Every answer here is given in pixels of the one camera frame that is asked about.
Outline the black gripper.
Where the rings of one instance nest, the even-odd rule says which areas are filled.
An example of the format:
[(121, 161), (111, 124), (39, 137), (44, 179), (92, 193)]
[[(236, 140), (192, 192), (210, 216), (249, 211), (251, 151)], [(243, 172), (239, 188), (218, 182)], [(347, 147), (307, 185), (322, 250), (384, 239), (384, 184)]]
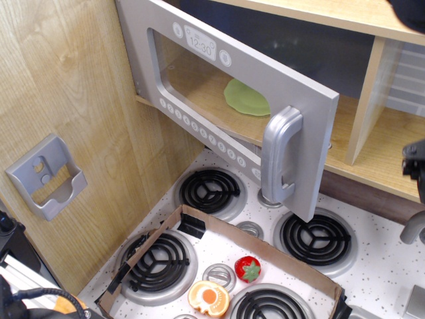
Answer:
[(416, 181), (424, 179), (424, 140), (404, 146), (402, 156), (402, 174)]

